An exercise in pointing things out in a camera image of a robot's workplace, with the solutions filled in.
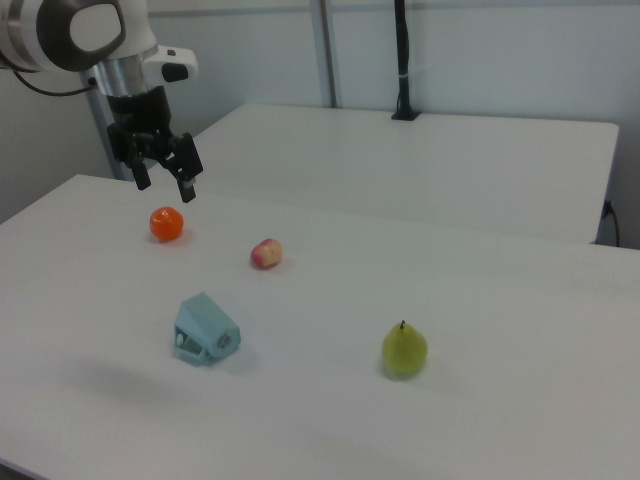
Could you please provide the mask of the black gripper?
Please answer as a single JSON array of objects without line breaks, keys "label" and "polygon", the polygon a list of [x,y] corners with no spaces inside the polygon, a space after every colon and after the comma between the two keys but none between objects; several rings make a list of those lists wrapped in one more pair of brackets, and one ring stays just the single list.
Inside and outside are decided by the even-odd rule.
[{"label": "black gripper", "polygon": [[155,160],[179,180],[183,203],[195,199],[195,177],[203,166],[189,133],[171,131],[171,110],[166,90],[154,87],[134,96],[107,98],[113,123],[107,133],[114,157],[131,171],[139,190],[151,185],[144,161]]}]

